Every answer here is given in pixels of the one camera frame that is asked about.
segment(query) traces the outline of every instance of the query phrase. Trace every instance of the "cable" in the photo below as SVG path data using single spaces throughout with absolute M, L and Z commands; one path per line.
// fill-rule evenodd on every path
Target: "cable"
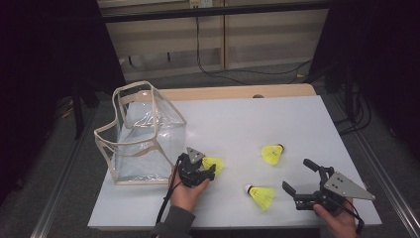
M 175 163 L 175 167 L 173 168 L 173 175 L 172 175 L 172 180 L 170 181 L 170 185 L 169 188 L 167 190 L 166 196 L 163 198 L 163 203 L 161 204 L 160 210 L 157 214 L 157 224 L 160 223 L 161 217 L 163 215 L 164 209 L 167 206 L 167 203 L 170 200 L 170 197 L 173 194 L 173 191 L 182 183 L 182 181 L 180 181 L 179 183 L 176 184 L 176 186 L 173 186 L 173 184 L 175 183 L 175 177 L 176 177 L 176 173 L 178 171 L 178 166 L 179 166 L 179 162 L 181 161 L 181 158 L 178 158 L 178 160 L 176 160 Z
M 218 70 L 218 71 L 208 72 L 201 65 L 201 58 L 200 58 L 200 40 L 199 40 L 200 23 L 199 23 L 198 17 L 195 18 L 195 23 L 196 23 L 196 28 L 197 28 L 197 38 L 196 38 L 196 40 L 197 40 L 197 64 L 198 64 L 198 67 L 200 68 L 200 70 L 203 73 L 205 73 L 205 74 L 207 74 L 209 76 L 226 78 L 226 79 L 229 79 L 229 80 L 238 82 L 240 84 L 250 85 L 248 83 L 245 83 L 243 81 L 239 81 L 239 80 L 237 80 L 235 78 L 232 78 L 232 77 L 222 76 L 222 75 L 216 75 L 216 74 L 225 73 L 225 72 L 250 72 L 250 73 L 259 73 L 259 74 L 266 74 L 266 75 L 282 75 L 282 74 L 287 74 L 287 73 L 291 73 L 291 72 L 294 72 L 294 71 L 296 71 L 296 74 L 297 74 L 297 72 L 299 71 L 299 69 L 301 67 L 303 67 L 304 65 L 306 65 L 309 62 L 312 62 L 312 59 L 307 60 L 307 61 L 301 63 L 298 67 L 296 67 L 294 69 L 291 69 L 291 70 L 288 70 L 288 71 L 283 71 L 283 72 L 263 72 L 263 71 L 249 70 L 249 69 L 225 69 L 225 70 Z M 296 79 L 297 79 L 297 76 L 295 76 L 291 81 L 287 82 L 287 84 L 292 83 Z
M 356 210 L 355 206 L 352 205 L 351 202 L 349 202 L 347 199 L 345 199 L 346 202 L 348 202 L 353 210 L 355 212 L 352 212 L 349 208 L 347 208 L 346 206 L 344 206 L 343 204 L 338 203 L 337 201 L 335 201 L 334 199 L 331 199 L 330 197 L 328 197 L 328 200 L 332 201 L 333 203 L 335 203 L 336 205 L 338 205 L 340 208 L 342 208 L 344 211 L 346 211 L 347 213 L 349 213 L 350 215 L 352 215 L 353 217 L 355 217 L 356 219 L 358 219 L 358 227 L 356 228 L 356 234 L 360 235 L 362 233 L 362 231 L 364 230 L 365 227 L 365 222 L 364 220 L 359 216 L 358 211 Z
M 360 106 L 361 106 L 362 116 L 361 116 L 361 118 L 360 118 L 360 119 L 359 119 L 359 120 L 355 123 L 355 125 L 353 125 L 353 126 L 351 126 L 351 127 L 347 128 L 347 129 L 345 129 L 345 130 L 341 131 L 341 132 L 339 133 L 339 135 L 340 135 L 340 136 L 343 136 L 343 135 L 349 134 L 349 133 L 351 133 L 351 132 L 360 131 L 360 130 L 362 130 L 362 129 L 366 128 L 366 127 L 370 124 L 370 121 L 371 121 L 371 111 L 370 111 L 370 106 L 369 106 L 368 101 L 367 101 L 366 99 L 364 100 L 364 102 L 365 102 L 365 105 L 367 106 L 367 121 L 366 121 L 366 123 L 365 123 L 363 126 L 359 127 L 359 124 L 361 124 L 361 123 L 362 123 L 362 121 L 363 121 L 363 119 L 364 119 L 365 112 L 364 112 L 364 110 L 363 110 L 363 104 L 362 104 L 362 102 L 361 102 L 361 99 L 360 99 L 360 97 L 358 96 L 358 105 L 360 104 Z

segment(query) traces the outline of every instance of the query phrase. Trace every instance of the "yellow shuttlecock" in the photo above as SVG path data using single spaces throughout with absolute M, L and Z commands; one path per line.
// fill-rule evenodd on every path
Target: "yellow shuttlecock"
M 216 165 L 215 175 L 218 175 L 223 170 L 223 160 L 220 158 L 204 157 L 203 167 L 208 170 L 211 166 Z
M 247 184 L 245 191 L 254 201 L 260 206 L 262 210 L 267 210 L 274 199 L 274 188 L 264 186 L 252 186 Z
M 284 147 L 280 144 L 274 146 L 264 146 L 262 147 L 262 158 L 274 166 L 280 160 L 281 153 L 283 152 Z

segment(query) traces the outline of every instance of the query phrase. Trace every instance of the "white table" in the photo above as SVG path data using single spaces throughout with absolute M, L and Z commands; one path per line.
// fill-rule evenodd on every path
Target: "white table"
M 321 226 L 322 220 L 313 211 L 296 210 L 292 197 L 281 188 L 286 180 L 298 193 L 319 189 L 319 174 L 302 164 L 306 158 L 334 167 L 364 187 L 320 96 L 172 102 L 187 121 L 186 145 L 209 157 L 223 158 L 225 163 L 201 195 L 194 228 Z M 260 152 L 262 146 L 277 143 L 285 150 L 273 167 Z M 247 183 L 275 188 L 268 211 L 260 210 L 246 194 Z M 114 185 L 108 173 L 88 226 L 152 229 L 165 194 L 166 185 Z M 356 199 L 354 204 L 366 225 L 381 224 L 371 201 Z

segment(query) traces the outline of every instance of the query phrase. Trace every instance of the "human hand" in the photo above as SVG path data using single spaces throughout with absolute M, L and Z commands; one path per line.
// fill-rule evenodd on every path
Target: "human hand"
M 349 202 L 345 202 L 344 206 L 349 210 L 353 210 L 351 198 Z M 346 211 L 342 210 L 337 215 L 332 215 L 322 205 L 314 204 L 314 211 L 325 220 L 328 230 L 335 238 L 356 238 L 356 223 L 355 217 Z
M 173 171 L 169 177 L 169 181 L 172 181 Z M 207 187 L 210 183 L 210 179 L 204 180 L 200 185 L 196 187 L 187 187 L 179 178 L 178 173 L 176 173 L 175 181 L 173 186 L 178 186 L 173 191 L 170 197 L 170 204 L 174 206 L 178 206 L 184 210 L 187 210 L 192 213 L 194 210 L 195 205 L 197 204 L 198 197 L 200 196 L 201 192 Z

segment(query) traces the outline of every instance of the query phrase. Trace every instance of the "clear plastic bag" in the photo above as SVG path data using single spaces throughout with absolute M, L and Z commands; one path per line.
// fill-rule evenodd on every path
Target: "clear plastic bag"
M 114 183 L 167 183 L 185 148 L 185 119 L 146 81 L 117 88 L 112 98 L 115 119 L 94 135 Z

